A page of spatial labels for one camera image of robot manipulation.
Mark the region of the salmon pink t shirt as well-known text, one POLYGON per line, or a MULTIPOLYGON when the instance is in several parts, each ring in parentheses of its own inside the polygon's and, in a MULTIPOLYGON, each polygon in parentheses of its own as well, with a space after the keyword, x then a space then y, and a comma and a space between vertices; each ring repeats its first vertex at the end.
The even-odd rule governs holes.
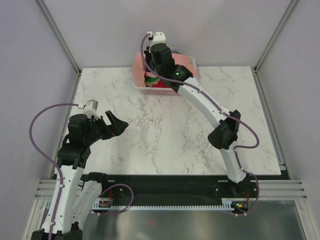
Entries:
MULTIPOLYGON (((197 67, 194 67, 192 64, 190 56, 176 53, 173 53, 172 56, 176 64, 185 66, 190 72, 192 72, 194 77, 198 75, 197 67)), ((147 71, 140 53, 138 53, 134 59, 131 72, 134 84, 137 87, 148 87, 145 85, 145 76, 156 77, 153 73, 147 71)))

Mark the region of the white plastic laundry basket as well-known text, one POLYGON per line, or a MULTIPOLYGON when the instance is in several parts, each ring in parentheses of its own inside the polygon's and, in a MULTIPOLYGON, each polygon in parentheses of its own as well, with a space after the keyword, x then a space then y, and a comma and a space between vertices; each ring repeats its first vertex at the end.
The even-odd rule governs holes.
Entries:
MULTIPOLYGON (((193 66, 197 67, 195 58, 192 56, 189 56, 189 57, 191 58, 191 63, 193 64, 193 66)), ((171 88, 137 87, 136 85, 135 87, 138 88, 143 94, 148 94, 148 95, 171 95, 171 96, 179 95, 178 93, 174 92, 171 88)))

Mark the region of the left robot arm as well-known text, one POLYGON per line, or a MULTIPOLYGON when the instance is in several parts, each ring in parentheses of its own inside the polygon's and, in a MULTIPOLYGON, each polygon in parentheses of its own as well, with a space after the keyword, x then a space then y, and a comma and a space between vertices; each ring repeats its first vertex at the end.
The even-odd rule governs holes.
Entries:
POLYGON ((84 174, 91 145, 99 140, 120 136, 129 124, 106 111, 107 125, 94 111, 70 117, 68 134, 57 154, 57 177, 47 217, 41 229, 32 233, 33 240, 81 240, 83 225, 98 197, 106 196, 110 185, 100 172, 84 174))

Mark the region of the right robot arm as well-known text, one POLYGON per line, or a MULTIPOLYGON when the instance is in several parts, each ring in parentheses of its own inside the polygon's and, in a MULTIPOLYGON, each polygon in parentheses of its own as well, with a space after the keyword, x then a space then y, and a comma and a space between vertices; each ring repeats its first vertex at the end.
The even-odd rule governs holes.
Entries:
POLYGON ((245 170, 240 162, 238 131, 241 121, 238 110, 229 111, 219 105, 201 87, 195 75, 184 65, 176 64, 173 54, 165 43, 140 49, 142 62, 147 70, 162 80, 165 86, 190 101, 208 120, 213 131, 207 136, 209 143, 220 151, 226 166, 229 191, 235 197, 242 196, 254 174, 245 170))

